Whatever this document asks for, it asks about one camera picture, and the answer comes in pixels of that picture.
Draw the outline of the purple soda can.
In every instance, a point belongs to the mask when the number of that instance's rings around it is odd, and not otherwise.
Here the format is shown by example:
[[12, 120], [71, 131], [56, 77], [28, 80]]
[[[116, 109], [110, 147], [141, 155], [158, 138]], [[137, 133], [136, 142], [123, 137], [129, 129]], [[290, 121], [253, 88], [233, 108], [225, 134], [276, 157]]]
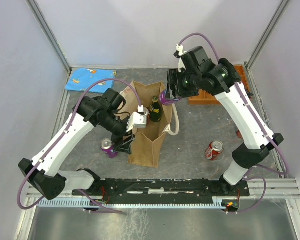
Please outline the purple soda can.
[[113, 143], [109, 138], [102, 140], [100, 148], [111, 159], [118, 155], [118, 152], [114, 150]]
[[175, 104], [176, 102], [181, 100], [181, 98], [169, 99], [166, 97], [166, 93], [167, 93], [167, 91], [164, 90], [159, 95], [159, 100], [160, 100], [161, 104], [164, 106], [169, 106], [169, 105]]

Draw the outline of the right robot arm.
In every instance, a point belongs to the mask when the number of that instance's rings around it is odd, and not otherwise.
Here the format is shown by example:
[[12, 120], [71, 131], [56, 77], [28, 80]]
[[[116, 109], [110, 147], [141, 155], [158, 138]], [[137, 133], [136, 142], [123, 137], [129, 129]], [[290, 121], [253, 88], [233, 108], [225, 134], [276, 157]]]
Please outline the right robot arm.
[[179, 60], [178, 67], [167, 71], [167, 87], [159, 96], [162, 105], [205, 91], [221, 103], [242, 134], [244, 143], [232, 153], [233, 161], [219, 183], [221, 193], [230, 196], [248, 170], [261, 163], [284, 138], [262, 120], [240, 74], [227, 59], [214, 64], [202, 46], [185, 51], [181, 44], [176, 46], [174, 56]]

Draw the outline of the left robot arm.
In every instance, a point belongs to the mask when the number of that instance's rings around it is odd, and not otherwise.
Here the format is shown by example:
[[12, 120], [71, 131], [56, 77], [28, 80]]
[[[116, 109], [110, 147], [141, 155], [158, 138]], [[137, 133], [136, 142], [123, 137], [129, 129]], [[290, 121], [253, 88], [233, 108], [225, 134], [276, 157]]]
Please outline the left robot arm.
[[115, 144], [118, 150], [130, 153], [130, 141], [134, 140], [132, 130], [143, 122], [143, 116], [135, 111], [121, 119], [118, 109], [125, 102], [111, 88], [101, 96], [83, 97], [49, 144], [32, 159], [24, 158], [18, 164], [23, 175], [28, 176], [28, 182], [47, 200], [77, 189], [96, 195], [101, 189], [99, 176], [89, 169], [61, 171], [60, 167], [75, 146], [97, 126], [112, 133], [119, 141]]

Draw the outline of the green glass bottle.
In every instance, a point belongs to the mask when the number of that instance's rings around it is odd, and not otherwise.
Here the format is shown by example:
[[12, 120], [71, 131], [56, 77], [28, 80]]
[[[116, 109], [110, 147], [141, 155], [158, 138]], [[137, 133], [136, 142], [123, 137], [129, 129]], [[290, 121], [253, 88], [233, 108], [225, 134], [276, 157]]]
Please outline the green glass bottle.
[[158, 123], [161, 121], [162, 115], [163, 115], [163, 110], [159, 103], [159, 98], [157, 96], [153, 96], [152, 103], [149, 107], [149, 119], [152, 122]]

